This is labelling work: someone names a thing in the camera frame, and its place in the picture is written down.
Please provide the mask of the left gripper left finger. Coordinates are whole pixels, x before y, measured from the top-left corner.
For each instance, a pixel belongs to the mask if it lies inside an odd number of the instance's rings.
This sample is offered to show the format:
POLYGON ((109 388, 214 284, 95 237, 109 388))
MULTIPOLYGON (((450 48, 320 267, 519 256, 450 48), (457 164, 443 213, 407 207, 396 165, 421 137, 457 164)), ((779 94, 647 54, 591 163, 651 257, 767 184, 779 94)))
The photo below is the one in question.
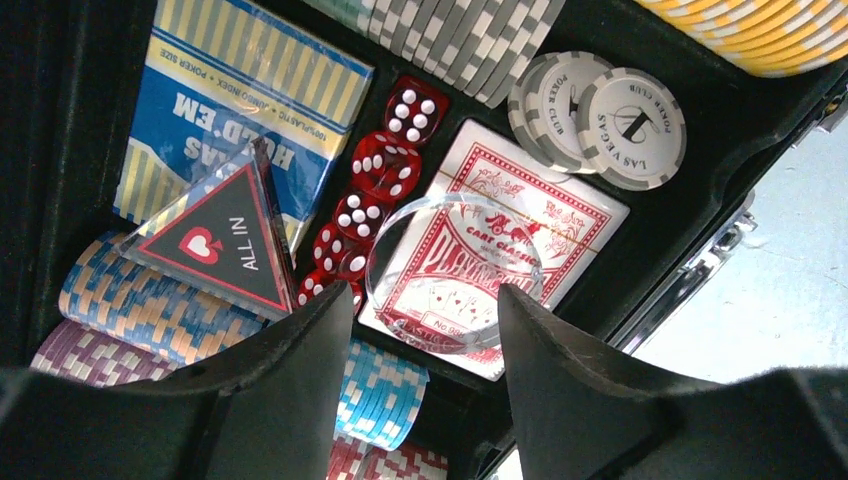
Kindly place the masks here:
POLYGON ((337 282, 158 381, 96 388, 1 372, 5 479, 322 479, 353 302, 337 282))

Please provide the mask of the blue patterned card deck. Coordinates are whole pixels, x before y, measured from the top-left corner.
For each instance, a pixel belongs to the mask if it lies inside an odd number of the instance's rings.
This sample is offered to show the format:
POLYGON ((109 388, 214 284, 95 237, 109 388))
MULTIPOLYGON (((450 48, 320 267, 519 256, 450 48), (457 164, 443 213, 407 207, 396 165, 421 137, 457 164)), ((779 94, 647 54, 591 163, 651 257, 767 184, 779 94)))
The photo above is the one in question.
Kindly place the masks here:
POLYGON ((298 246, 373 77, 253 2, 159 2, 114 212, 143 223, 263 138, 298 246))

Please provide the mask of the white red chip stack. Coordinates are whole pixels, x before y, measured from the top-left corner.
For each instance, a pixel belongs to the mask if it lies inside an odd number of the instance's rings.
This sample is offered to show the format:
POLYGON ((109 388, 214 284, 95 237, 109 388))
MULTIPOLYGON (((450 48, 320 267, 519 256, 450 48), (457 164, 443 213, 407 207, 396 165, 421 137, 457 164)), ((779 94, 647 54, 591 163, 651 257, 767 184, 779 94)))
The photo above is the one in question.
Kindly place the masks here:
POLYGON ((685 158, 687 126, 672 91, 586 51, 532 59, 507 108, 519 144, 554 171, 648 191, 668 183, 685 158))

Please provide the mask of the light blue chip stack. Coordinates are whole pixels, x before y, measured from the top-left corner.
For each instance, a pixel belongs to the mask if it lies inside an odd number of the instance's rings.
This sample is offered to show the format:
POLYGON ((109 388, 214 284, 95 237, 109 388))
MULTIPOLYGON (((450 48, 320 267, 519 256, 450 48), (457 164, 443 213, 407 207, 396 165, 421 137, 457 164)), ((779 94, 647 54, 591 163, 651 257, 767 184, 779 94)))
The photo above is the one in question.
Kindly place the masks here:
POLYGON ((351 340, 335 431, 384 450, 398 449, 412 430, 429 380, 426 368, 351 340))

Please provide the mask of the clear round dealer button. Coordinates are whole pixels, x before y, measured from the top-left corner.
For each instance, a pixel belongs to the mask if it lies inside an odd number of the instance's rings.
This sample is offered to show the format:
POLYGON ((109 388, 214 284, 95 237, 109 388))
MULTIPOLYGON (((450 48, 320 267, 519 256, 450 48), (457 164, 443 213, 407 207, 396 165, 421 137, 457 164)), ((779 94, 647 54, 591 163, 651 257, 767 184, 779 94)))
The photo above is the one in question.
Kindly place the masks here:
POLYGON ((398 339, 435 354, 499 345, 498 292, 538 297, 538 224, 467 193, 415 200, 383 223, 366 264, 367 313, 398 339))

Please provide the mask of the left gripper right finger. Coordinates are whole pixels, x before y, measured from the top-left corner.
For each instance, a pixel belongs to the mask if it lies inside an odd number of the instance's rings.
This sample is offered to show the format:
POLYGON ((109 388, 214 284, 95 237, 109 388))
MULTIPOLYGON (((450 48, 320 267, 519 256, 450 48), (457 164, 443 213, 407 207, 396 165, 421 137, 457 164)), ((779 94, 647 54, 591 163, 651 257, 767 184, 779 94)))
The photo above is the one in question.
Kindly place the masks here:
POLYGON ((783 368, 719 384, 627 355, 519 287, 498 326, 527 479, 843 479, 847 373, 783 368))

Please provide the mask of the black poker set case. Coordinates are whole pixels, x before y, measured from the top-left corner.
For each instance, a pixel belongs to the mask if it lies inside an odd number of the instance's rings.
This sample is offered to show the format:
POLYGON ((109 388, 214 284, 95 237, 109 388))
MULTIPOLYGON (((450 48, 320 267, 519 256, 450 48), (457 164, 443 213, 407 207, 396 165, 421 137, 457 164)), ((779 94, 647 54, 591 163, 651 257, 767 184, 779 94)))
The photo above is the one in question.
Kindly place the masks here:
MULTIPOLYGON (((151 1, 1 5, 1 363, 20 367, 58 325, 74 260, 123 226, 112 202, 153 25, 151 1)), ((544 50, 578 49, 667 85, 687 124, 681 170, 628 192, 629 215, 556 314, 606 340, 674 273, 847 80, 838 61, 784 79, 744 73, 633 1, 569 1, 544 50)))

